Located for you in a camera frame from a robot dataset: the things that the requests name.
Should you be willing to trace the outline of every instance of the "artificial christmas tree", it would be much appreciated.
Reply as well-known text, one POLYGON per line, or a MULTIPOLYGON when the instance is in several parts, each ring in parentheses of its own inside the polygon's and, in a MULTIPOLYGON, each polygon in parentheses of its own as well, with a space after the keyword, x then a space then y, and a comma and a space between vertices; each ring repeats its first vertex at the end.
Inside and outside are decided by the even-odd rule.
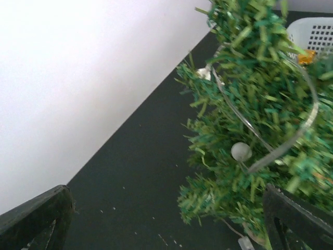
POLYGON ((322 53, 299 66, 290 53, 306 54, 289 39, 276 0, 212 0, 208 24, 219 49, 204 69, 178 66, 179 82, 200 107, 187 127, 192 166, 178 199, 182 218, 214 216, 241 224, 270 248, 263 221, 267 183, 321 209, 333 211, 333 58, 322 53))

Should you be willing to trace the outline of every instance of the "white ornament ball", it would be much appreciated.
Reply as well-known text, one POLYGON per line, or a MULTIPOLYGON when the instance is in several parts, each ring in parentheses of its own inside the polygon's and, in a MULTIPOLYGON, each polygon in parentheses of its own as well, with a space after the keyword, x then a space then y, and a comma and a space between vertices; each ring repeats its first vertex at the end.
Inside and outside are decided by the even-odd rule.
POLYGON ((199 77, 202 79, 206 79, 208 81, 211 80, 210 70, 206 68, 198 69, 197 73, 199 74, 199 77))
POLYGON ((237 142, 231 148, 231 155, 236 161, 243 162, 252 156, 252 150, 248 144, 237 142))

